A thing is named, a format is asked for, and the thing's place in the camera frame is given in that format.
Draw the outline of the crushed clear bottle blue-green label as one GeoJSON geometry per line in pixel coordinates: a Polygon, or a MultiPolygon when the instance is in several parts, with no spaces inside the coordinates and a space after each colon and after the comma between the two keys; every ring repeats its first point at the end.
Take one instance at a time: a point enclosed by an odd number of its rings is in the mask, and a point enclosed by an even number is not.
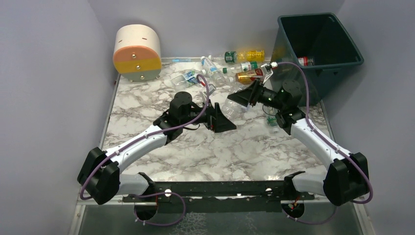
{"type": "Polygon", "coordinates": [[[176,90],[184,89],[199,83],[197,75],[204,75],[200,70],[185,70],[170,80],[176,90]]]}

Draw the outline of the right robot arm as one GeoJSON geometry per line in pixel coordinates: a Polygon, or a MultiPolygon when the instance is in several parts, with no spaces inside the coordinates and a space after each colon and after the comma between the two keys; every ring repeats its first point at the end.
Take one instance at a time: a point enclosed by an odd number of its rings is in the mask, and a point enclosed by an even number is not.
{"type": "Polygon", "coordinates": [[[335,206],[346,202],[358,203],[358,197],[368,194],[369,197],[363,201],[367,203],[373,197],[373,188],[366,157],[362,153],[351,153],[322,133],[308,114],[298,107],[301,97],[300,85],[295,80],[286,80],[278,91],[273,91],[259,79],[228,95],[229,100],[242,106],[261,103],[276,109],[279,127],[311,150],[326,168],[326,174],[297,172],[287,176],[285,182],[289,193],[322,195],[335,206]]]}

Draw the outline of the large clear bottle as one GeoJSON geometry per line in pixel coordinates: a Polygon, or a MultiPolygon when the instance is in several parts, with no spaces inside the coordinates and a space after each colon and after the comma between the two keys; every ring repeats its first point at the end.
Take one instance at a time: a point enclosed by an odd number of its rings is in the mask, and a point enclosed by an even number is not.
{"type": "MultiPolygon", "coordinates": [[[[244,85],[236,85],[231,88],[229,94],[233,94],[235,92],[241,91],[245,89],[244,85]]],[[[245,106],[242,106],[229,98],[225,100],[224,105],[222,106],[222,112],[223,114],[229,119],[234,120],[238,115],[244,113],[247,111],[247,108],[245,106]]]]}

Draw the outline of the green tea bottle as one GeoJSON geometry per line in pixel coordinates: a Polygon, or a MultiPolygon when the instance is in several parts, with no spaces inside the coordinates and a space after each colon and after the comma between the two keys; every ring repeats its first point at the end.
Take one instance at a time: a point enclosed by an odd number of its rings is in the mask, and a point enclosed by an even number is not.
{"type": "Polygon", "coordinates": [[[272,133],[279,132],[279,125],[277,123],[277,118],[276,118],[275,115],[267,114],[266,115],[266,123],[267,123],[267,126],[268,126],[269,130],[272,133]]]}

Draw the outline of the clear bottle red label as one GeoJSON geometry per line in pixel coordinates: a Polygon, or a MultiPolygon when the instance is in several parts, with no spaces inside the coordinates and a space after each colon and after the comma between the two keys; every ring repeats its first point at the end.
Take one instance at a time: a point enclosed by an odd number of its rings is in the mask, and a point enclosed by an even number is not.
{"type": "Polygon", "coordinates": [[[313,66],[315,64],[314,57],[298,57],[298,62],[301,66],[313,66]]]}

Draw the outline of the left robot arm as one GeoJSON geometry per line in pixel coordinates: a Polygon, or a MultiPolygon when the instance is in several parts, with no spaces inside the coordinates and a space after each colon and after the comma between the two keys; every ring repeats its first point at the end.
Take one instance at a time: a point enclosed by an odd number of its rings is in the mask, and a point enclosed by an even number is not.
{"type": "Polygon", "coordinates": [[[191,124],[202,124],[214,133],[236,129],[218,103],[207,100],[199,107],[190,93],[178,92],[168,110],[141,134],[106,151],[99,147],[89,151],[77,176],[81,191],[89,196],[81,194],[80,198],[103,205],[115,195],[143,194],[150,185],[149,180],[142,175],[122,178],[122,172],[139,158],[175,140],[191,124]]]}

